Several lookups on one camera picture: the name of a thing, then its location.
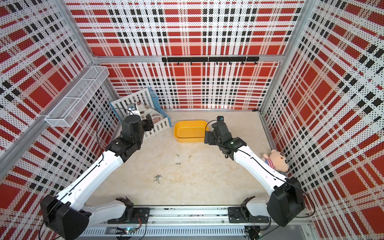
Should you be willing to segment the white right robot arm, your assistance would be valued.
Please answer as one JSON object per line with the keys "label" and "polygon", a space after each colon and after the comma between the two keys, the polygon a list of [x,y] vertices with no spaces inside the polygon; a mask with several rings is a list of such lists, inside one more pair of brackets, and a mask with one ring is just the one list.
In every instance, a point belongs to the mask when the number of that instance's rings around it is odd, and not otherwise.
{"label": "white right robot arm", "polygon": [[226,158],[245,168],[266,190],[269,200],[246,198],[241,204],[241,214],[250,222],[258,216],[269,217],[285,227],[305,209],[304,191],[296,178],[287,178],[259,158],[239,137],[232,137],[223,116],[211,121],[212,128],[205,127],[204,143],[216,145]]}

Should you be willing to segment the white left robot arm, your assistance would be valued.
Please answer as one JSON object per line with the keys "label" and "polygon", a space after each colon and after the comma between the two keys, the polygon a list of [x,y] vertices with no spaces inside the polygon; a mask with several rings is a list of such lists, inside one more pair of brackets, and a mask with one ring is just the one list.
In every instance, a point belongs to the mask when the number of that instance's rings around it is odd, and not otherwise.
{"label": "white left robot arm", "polygon": [[47,195],[42,199],[43,224],[61,238],[74,240],[87,228],[101,222],[123,223],[132,220],[134,204],[128,198],[116,198],[96,207],[87,207],[85,204],[110,174],[140,150],[144,133],[153,128],[150,114],[145,119],[136,114],[126,116],[120,136],[106,147],[89,169],[57,195]]}

